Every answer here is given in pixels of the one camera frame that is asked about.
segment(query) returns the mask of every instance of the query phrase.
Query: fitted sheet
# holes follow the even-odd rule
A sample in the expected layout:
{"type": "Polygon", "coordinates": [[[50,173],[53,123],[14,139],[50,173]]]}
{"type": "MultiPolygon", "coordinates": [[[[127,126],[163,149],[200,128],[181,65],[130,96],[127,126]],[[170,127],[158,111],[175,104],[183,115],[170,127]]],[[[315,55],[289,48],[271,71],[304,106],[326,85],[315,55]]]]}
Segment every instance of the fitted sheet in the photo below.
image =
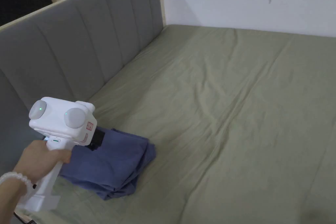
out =
{"type": "Polygon", "coordinates": [[[41,223],[336,221],[336,39],[168,26],[90,102],[149,138],[134,195],[58,178],[41,223]]]}

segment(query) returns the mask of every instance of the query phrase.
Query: blue cloth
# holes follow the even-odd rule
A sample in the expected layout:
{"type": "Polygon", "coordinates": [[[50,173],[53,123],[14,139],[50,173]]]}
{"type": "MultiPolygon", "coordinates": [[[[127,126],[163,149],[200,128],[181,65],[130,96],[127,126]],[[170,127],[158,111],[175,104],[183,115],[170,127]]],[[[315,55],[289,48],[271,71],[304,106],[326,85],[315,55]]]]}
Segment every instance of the blue cloth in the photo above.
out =
{"type": "Polygon", "coordinates": [[[154,144],[115,129],[97,128],[105,132],[101,146],[95,151],[75,146],[71,162],[62,166],[59,175],[103,200],[133,194],[140,172],[156,156],[154,144]]]}

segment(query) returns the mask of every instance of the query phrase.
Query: hand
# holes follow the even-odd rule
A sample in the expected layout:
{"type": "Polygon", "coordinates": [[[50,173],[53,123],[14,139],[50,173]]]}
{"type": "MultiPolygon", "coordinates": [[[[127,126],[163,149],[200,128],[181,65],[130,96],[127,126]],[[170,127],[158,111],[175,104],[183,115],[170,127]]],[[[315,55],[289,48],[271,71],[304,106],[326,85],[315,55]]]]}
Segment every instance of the hand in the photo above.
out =
{"type": "Polygon", "coordinates": [[[48,150],[45,141],[33,141],[22,153],[14,170],[36,184],[48,174],[57,162],[70,163],[70,150],[48,150]]]}

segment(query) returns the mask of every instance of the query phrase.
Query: headboard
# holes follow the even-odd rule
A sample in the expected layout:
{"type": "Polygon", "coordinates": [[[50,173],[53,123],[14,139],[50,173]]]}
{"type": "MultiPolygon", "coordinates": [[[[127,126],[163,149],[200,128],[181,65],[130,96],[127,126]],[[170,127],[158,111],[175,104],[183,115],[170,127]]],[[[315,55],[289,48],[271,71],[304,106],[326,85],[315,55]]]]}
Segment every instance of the headboard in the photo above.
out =
{"type": "Polygon", "coordinates": [[[162,29],[160,0],[65,0],[0,28],[0,174],[42,137],[35,101],[87,100],[162,29]]]}

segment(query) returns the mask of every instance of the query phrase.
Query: red label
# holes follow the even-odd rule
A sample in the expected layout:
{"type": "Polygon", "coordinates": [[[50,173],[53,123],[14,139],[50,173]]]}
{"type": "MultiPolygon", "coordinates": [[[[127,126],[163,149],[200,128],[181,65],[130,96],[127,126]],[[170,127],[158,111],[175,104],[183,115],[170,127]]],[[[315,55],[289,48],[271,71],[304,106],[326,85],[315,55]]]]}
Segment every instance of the red label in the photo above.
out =
{"type": "Polygon", "coordinates": [[[94,128],[94,124],[88,122],[87,125],[86,125],[86,129],[87,129],[87,130],[92,130],[93,128],[94,128]]]}

